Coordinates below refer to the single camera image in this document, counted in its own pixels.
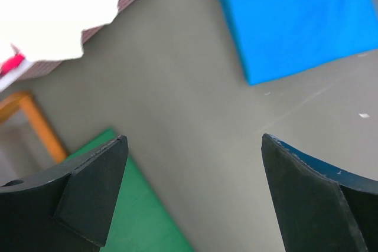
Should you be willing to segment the blue t-shirt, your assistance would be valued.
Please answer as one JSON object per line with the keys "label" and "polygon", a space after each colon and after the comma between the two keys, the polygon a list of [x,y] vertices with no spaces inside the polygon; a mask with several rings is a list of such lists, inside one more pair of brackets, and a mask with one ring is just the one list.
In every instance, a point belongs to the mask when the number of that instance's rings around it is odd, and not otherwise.
{"label": "blue t-shirt", "polygon": [[377,48],[373,0],[219,0],[256,85]]}

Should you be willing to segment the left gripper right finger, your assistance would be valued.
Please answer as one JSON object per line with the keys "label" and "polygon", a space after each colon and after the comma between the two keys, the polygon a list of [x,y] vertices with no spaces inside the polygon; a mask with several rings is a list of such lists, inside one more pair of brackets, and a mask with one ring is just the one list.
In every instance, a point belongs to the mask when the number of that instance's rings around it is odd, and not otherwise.
{"label": "left gripper right finger", "polygon": [[377,251],[377,181],[269,134],[261,152],[286,251]]}

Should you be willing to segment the white t-shirt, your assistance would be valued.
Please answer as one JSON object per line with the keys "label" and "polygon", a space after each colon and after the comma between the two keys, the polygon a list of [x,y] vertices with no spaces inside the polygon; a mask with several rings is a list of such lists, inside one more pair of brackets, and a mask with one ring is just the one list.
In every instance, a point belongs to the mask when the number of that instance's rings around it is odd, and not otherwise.
{"label": "white t-shirt", "polygon": [[16,52],[29,61],[83,55],[82,33],[113,22],[119,0],[1,0],[1,61]]}

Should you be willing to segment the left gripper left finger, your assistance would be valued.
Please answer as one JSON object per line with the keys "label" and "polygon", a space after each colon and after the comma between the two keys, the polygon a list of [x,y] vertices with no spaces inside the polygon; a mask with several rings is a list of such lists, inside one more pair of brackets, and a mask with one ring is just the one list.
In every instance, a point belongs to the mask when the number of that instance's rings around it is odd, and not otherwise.
{"label": "left gripper left finger", "polygon": [[99,251],[106,245],[128,158],[120,135],[1,186],[1,251]]}

